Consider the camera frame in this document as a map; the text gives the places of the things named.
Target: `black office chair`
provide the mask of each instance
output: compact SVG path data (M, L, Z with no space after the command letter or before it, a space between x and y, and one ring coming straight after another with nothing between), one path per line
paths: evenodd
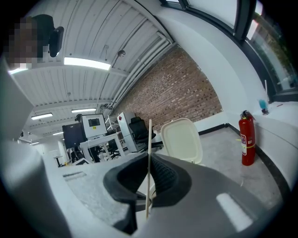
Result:
M145 143L148 145L149 131L147 130L145 121L143 119L141 119L140 117L132 118L129 127L133 132L133 137L136 144ZM153 139L155 136L156 134L153 133L152 130L151 139ZM154 147L159 147L161 149L160 145L151 144L151 148Z
M105 135L108 136L108 135L112 135L115 133L116 133L116 130L110 130ZM117 150L118 150L118 146L116 144L116 141L114 139L110 140L108 142L108 152L111 153L111 159L115 158L116 156L121 156L120 153L116 153Z

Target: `white ceiling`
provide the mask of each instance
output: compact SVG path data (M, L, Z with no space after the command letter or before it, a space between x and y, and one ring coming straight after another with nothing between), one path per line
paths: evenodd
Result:
M127 84L125 79L140 59L160 43L159 33L171 41L155 18L133 0L45 0L28 16L38 14L51 15L55 27L64 27L62 49L55 58L44 53L32 69L12 76L34 105L25 129L40 136L74 123L72 109L95 107L98 113L100 106L111 103L121 85ZM122 49L126 55L119 58ZM152 54L157 58L159 53ZM112 68L65 66L64 57L106 62ZM48 112L53 116L31 120L31 116Z

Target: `fire extinguisher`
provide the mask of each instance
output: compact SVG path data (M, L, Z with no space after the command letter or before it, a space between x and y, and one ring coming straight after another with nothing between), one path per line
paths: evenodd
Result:
M240 118L239 127L242 145L242 164L249 166L253 164L256 154L255 127L253 125L254 117L248 111L243 111Z

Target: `floor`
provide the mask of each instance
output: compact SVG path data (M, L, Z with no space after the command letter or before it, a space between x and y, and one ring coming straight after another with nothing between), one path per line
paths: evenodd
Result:
M240 137L230 128L200 136L203 147L202 164L215 169L254 194L267 209L282 201L279 188L269 170L256 155L251 166L241 163ZM156 153L167 154L165 149Z

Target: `brick wall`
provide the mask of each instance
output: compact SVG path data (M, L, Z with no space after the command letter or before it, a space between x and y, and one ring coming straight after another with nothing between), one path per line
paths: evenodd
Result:
M218 97L205 74L180 47L155 63L112 112L134 112L153 130L178 118L193 122L221 112Z

